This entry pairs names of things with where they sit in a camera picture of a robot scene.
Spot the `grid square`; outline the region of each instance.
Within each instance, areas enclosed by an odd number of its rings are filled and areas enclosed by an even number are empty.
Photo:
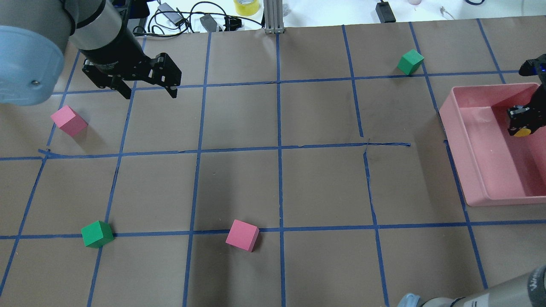
[[[203,149],[277,146],[277,87],[209,87]]]
[[[0,305],[85,306],[96,259],[80,238],[21,240]]]
[[[379,235],[391,305],[408,292],[429,299],[483,290],[466,227],[381,229]]]
[[[262,29],[212,33],[208,84],[276,79],[277,51],[274,35],[264,35]]]
[[[4,276],[15,240],[0,240],[0,274]]]
[[[110,212],[116,231],[189,230],[196,157],[124,157]]]
[[[48,160],[23,234],[79,234],[82,227],[104,220],[116,161],[116,158]]]
[[[412,142],[425,131],[443,134],[424,77],[357,80],[357,91],[364,139]]]
[[[163,90],[136,91],[124,152],[197,149],[203,89],[178,91],[176,99]]]
[[[17,235],[40,160],[0,162],[0,235]]]
[[[67,95],[64,105],[74,109],[89,125],[74,137],[56,127],[50,146],[52,152],[100,155],[120,151],[129,100],[117,92],[76,94]]]
[[[379,224],[465,221],[442,142],[371,146],[367,157]]]
[[[545,224],[474,226],[472,229],[489,287],[544,265]]]
[[[404,74],[396,65],[402,55],[415,49],[408,23],[350,25],[346,31],[355,76]],[[415,73],[423,73],[421,65]]]
[[[64,50],[64,68],[57,84],[55,84],[53,92],[64,92],[68,79],[70,79],[70,73],[72,72],[72,67],[74,67],[77,54],[78,49],[71,42],[68,42],[67,48]]]
[[[182,306],[188,236],[116,238],[103,248],[93,307]]]
[[[350,81],[281,85],[282,144],[340,144],[363,141]]]
[[[147,37],[144,51],[152,58],[166,52],[182,71],[181,85],[199,85],[205,78],[207,38],[206,33],[183,34],[171,39]],[[137,87],[150,86],[153,85],[142,81],[137,83]]]
[[[432,76],[429,78],[438,109],[443,106],[454,86],[475,86],[502,84],[498,74],[487,75],[459,75],[459,76]]]
[[[413,28],[429,74],[496,71],[476,20],[416,22]]]
[[[193,237],[188,307],[280,306],[279,234],[260,233],[252,253],[226,244],[226,237]]]
[[[233,220],[278,227],[276,150],[203,153],[195,229],[229,229]]]
[[[285,232],[286,306],[383,306],[373,230]]]
[[[0,157],[38,156],[53,127],[49,116],[57,111],[61,98],[53,95],[44,103],[30,106],[0,104]]]
[[[372,224],[363,147],[282,151],[285,227]]]
[[[279,38],[282,80],[351,76],[340,26],[290,28]]]
[[[498,66],[502,70],[518,70],[526,60],[538,58],[546,50],[544,16],[492,18],[480,21]]]

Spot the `table surface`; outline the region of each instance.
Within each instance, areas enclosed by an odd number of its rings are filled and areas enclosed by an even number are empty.
[[[544,264],[545,205],[464,202],[438,108],[453,86],[533,82],[546,17],[139,39],[178,97],[97,89],[72,46],[55,94],[0,105],[0,305],[395,306]],[[413,75],[396,68],[418,50]],[[71,138],[63,105],[89,126]],[[225,244],[234,219],[252,253]],[[111,224],[85,248],[80,229]]]
[[[260,10],[249,18],[261,21],[263,0],[260,1]],[[198,1],[162,0],[172,8],[189,11]],[[227,14],[237,15],[233,0],[214,0]],[[318,27],[356,25],[361,23],[379,23],[375,12],[376,0],[284,0],[290,13],[284,17],[285,27]],[[401,21],[429,21],[449,20],[448,14],[442,15],[440,7],[444,7],[455,19],[496,18],[514,16],[546,15],[545,0],[486,0],[481,5],[470,5],[463,0],[422,0],[419,5],[411,5],[408,0],[390,0],[396,20]],[[157,2],[149,2],[151,11],[158,7]],[[196,10],[207,13],[221,13],[220,9],[211,4],[200,4]],[[206,32],[199,22],[199,16],[192,18],[195,31]],[[218,23],[224,24],[221,16],[215,16]],[[259,26],[243,21],[243,29],[258,29]]]

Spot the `blue tape grid line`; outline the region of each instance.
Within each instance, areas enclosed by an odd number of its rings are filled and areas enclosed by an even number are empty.
[[[482,259],[480,258],[479,251],[478,251],[478,244],[476,243],[476,238],[474,237],[474,230],[472,229],[472,223],[470,222],[470,217],[468,216],[468,211],[466,211],[466,202],[465,197],[462,193],[462,187],[461,182],[459,180],[459,176],[457,175],[457,170],[455,168],[455,161],[453,160],[453,155],[451,153],[451,148],[449,147],[449,143],[447,140],[444,141],[446,145],[447,155],[449,158],[449,164],[451,164],[451,170],[453,172],[453,177],[455,178],[455,184],[457,186],[457,191],[459,193],[459,199],[461,201],[462,206],[462,212],[465,215],[465,221],[466,221],[466,227],[468,228],[468,234],[470,235],[470,241],[472,243],[472,249],[474,250],[474,256],[476,257],[476,264],[478,266],[478,271],[480,274],[480,278],[482,279],[482,285],[484,289],[487,289],[487,279],[485,278],[485,272],[483,270],[482,266]]]
[[[415,43],[415,49],[417,50],[418,53],[421,53],[421,48],[419,47],[419,42],[417,41],[417,35],[415,34],[415,30],[413,29],[413,24],[411,22],[408,22],[408,24],[410,26],[409,29],[411,30],[413,42]],[[434,97],[434,93],[432,92],[432,85],[430,84],[429,75],[426,71],[426,65],[424,61],[422,63],[422,67],[423,67],[423,73],[426,80],[426,86],[429,88],[430,99],[432,99],[432,105],[434,106],[434,109],[436,110],[436,112],[440,113],[440,111],[438,110],[438,105],[436,104],[436,98]]]
[[[482,22],[480,19],[476,19],[476,22],[478,22],[479,30],[482,33],[483,39],[485,41],[485,44],[487,45],[487,49],[489,50],[489,54],[491,55],[491,59],[493,60],[493,63],[495,64],[495,67],[497,68],[498,76],[501,77],[501,81],[503,84],[506,84],[505,78],[502,75],[501,68],[498,66],[497,59],[495,58],[495,54],[493,53],[493,49],[491,48],[491,45],[489,44],[489,40],[487,39],[487,35],[485,35],[485,31],[483,30]]]
[[[480,221],[470,222],[472,226],[501,226],[501,225],[540,225],[546,224],[546,220],[508,220],[508,221]],[[416,224],[378,224],[378,225],[343,225],[343,226],[300,226],[284,227],[284,232],[305,232],[305,231],[345,231],[345,230],[371,230],[371,229],[411,229],[411,228],[443,228],[443,227],[467,227],[465,222],[450,223],[416,223]],[[260,232],[280,232],[280,227],[260,228]],[[118,232],[115,237],[160,237],[170,235],[189,235],[190,231],[158,231],[158,232]],[[229,229],[212,229],[193,231],[193,235],[227,234]],[[55,239],[55,238],[81,238],[81,233],[70,234],[23,234],[23,235],[0,235],[0,240],[14,240],[20,237],[21,240],[29,239]]]
[[[363,146],[403,146],[410,147],[411,143],[341,143],[341,144],[313,144],[313,145],[286,145],[281,146],[282,149],[303,149],[303,148],[331,148],[331,147],[363,147]],[[237,151],[261,151],[261,150],[278,150],[278,146],[266,146],[266,147],[241,147],[241,148],[224,148],[224,149],[202,149],[201,153],[211,152],[237,152]],[[102,155],[60,155],[50,152],[48,150],[39,149],[43,155],[47,155],[48,159],[94,159],[94,158],[114,158],[114,157],[126,157],[126,156],[151,156],[151,155],[179,155],[179,154],[196,154],[198,150],[183,150],[183,151],[146,151],[146,152],[122,152],[122,153],[106,153]],[[0,158],[2,160],[40,160],[41,157],[12,157],[12,158]]]
[[[282,196],[282,133],[281,133],[281,44],[279,33],[276,34],[276,58],[277,58],[277,145],[278,145],[278,224],[279,224],[279,250],[281,260],[281,306],[286,307],[286,279],[284,271],[284,210]]]
[[[461,75],[492,75],[492,74],[513,74],[517,73],[517,70],[501,70],[501,71],[486,71],[486,72],[459,72],[459,73],[434,73],[428,74],[428,76],[461,76]],[[367,80],[367,79],[393,79],[393,78],[416,78],[425,77],[425,74],[411,74],[407,75],[378,75],[378,76],[355,76],[355,80]],[[300,79],[300,80],[272,80],[272,81],[258,81],[258,82],[235,82],[235,83],[217,83],[207,84],[207,87],[222,87],[222,86],[245,86],[245,85],[264,85],[264,84],[284,84],[284,83],[307,83],[307,82],[330,82],[330,81],[350,81],[351,77],[345,78],[322,78],[322,79]],[[202,84],[195,85],[179,85],[177,88],[202,88]],[[159,86],[138,87],[135,91],[154,91],[164,90]],[[89,94],[89,93],[107,93],[115,92],[113,90],[87,90],[87,91],[72,91],[67,92],[67,95],[73,94]],[[63,95],[64,92],[55,92],[53,95]]]
[[[186,307],[188,303],[188,285],[189,285],[189,271],[191,268],[192,260],[192,248],[193,248],[193,234],[195,227],[195,207],[197,206],[197,189],[199,184],[199,168],[201,165],[201,149],[203,147],[203,125],[205,124],[205,101],[206,101],[206,89],[207,80],[209,77],[209,59],[210,59],[210,41],[212,33],[209,32],[206,47],[206,60],[205,60],[205,77],[203,80],[203,100],[201,102],[201,122],[199,126],[199,143],[197,147],[197,159],[195,162],[195,178],[193,181],[193,199],[192,199],[192,215],[189,222],[189,238],[188,238],[188,250],[186,254],[186,272],[184,276],[182,306]]]
[[[145,46],[146,46],[146,38],[144,38],[144,40],[143,40],[142,49],[144,49]],[[120,150],[119,150],[119,155],[117,157],[117,162],[116,162],[116,170],[114,172],[114,178],[112,179],[112,188],[110,189],[110,196],[108,198],[108,204],[106,206],[106,213],[104,214],[104,222],[105,223],[108,223],[108,220],[110,218],[110,210],[112,209],[112,201],[114,199],[114,192],[116,190],[117,176],[118,176],[119,171],[120,171],[121,158],[123,157],[121,155],[121,153],[123,153],[123,147],[125,146],[125,138],[127,136],[127,128],[129,127],[129,120],[130,120],[130,116],[131,116],[131,110],[133,109],[133,101],[134,101],[134,96],[135,96],[135,93],[136,93],[135,92],[136,88],[137,88],[137,81],[134,81],[133,82],[133,89],[132,89],[132,92],[131,92],[131,97],[130,97],[130,100],[129,100],[129,107],[127,108],[127,116],[125,118],[125,125],[123,126],[123,134],[121,136]],[[91,304],[93,302],[93,294],[94,294],[94,290],[95,290],[95,284],[97,282],[97,275],[98,275],[98,271],[99,271],[100,259],[102,257],[102,252],[103,252],[103,248],[100,247],[98,252],[97,252],[97,260],[95,261],[95,269],[93,271],[93,278],[91,280],[91,287],[89,289],[89,296],[87,297],[87,307],[91,307]]]
[[[385,301],[386,306],[389,305],[389,294],[387,291],[387,280],[385,278],[385,267],[383,264],[383,252],[381,251],[381,239],[379,237],[379,225],[377,223],[377,215],[375,213],[375,209],[373,208],[373,196],[372,196],[372,189],[370,184],[370,166],[368,164],[368,156],[367,153],[364,152],[363,154],[364,158],[364,169],[366,170],[366,182],[367,182],[367,188],[368,188],[368,196],[370,197],[370,210],[372,213],[372,221],[373,221],[373,228],[375,230],[375,236],[376,236],[376,247],[377,247],[377,260],[379,261],[379,274],[381,275],[381,286],[383,288],[383,299]]]
[[[345,41],[345,49],[347,50],[347,58],[349,60],[349,70],[351,71],[351,84],[353,86],[354,107],[357,111],[358,132],[360,133],[360,137],[363,138],[364,132],[362,131],[360,108],[358,107],[357,85],[354,81],[353,59],[351,58],[351,50],[349,48],[349,40],[347,39],[347,31],[345,30],[345,25],[342,25],[341,29],[343,30],[343,39]]]

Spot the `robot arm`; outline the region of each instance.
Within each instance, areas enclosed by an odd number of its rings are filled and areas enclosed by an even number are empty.
[[[128,13],[121,18],[111,0],[2,0],[0,103],[32,105],[48,99],[68,40],[86,56],[82,70],[99,88],[129,99],[131,89],[124,81],[143,80],[175,98],[182,72],[166,53],[146,56],[126,27],[128,18]]]
[[[534,92],[526,105],[515,105],[507,110],[510,118],[508,133],[516,137],[525,137],[546,126],[546,54],[527,60],[519,69],[522,76],[538,75],[540,87]]]

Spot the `plastic tray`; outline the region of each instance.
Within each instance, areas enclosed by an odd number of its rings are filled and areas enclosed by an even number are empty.
[[[546,203],[546,127],[511,137],[506,109],[535,83],[454,87],[440,116],[470,206]]]

